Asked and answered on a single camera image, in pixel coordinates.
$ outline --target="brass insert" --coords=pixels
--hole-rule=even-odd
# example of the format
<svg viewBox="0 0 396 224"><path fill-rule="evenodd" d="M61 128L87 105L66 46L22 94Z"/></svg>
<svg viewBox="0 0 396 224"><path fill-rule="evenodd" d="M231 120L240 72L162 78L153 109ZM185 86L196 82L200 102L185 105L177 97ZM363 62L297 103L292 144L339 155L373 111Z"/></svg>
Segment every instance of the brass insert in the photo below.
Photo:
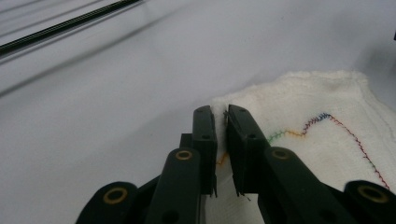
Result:
<svg viewBox="0 0 396 224"><path fill-rule="evenodd" d="M290 154L288 151L277 148L272 151L273 157L280 159L280 160L287 160L290 157Z"/></svg>
<svg viewBox="0 0 396 224"><path fill-rule="evenodd" d="M361 185L358 187L358 192L364 198L375 203L387 203L389 201L388 195L379 189L368 185Z"/></svg>
<svg viewBox="0 0 396 224"><path fill-rule="evenodd" d="M116 204L122 202L127 195L128 191L125 188L113 188L103 196L103 201L108 204Z"/></svg>
<svg viewBox="0 0 396 224"><path fill-rule="evenodd" d="M191 157L192 157L192 153L188 150L182 150L176 154L176 158L181 161L189 160L191 159Z"/></svg>

